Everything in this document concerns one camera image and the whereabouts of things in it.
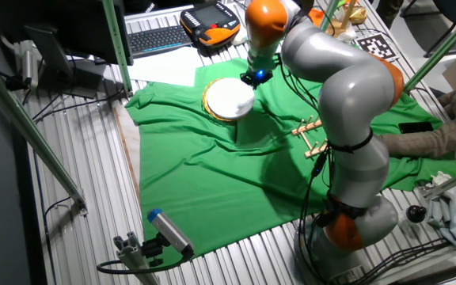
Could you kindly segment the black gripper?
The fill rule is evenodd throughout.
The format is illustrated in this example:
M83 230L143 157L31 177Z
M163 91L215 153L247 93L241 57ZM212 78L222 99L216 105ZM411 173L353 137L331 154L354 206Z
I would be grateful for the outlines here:
M248 70L240 74L240 79L248 86L256 89L259 85L264 84L273 77L271 70Z

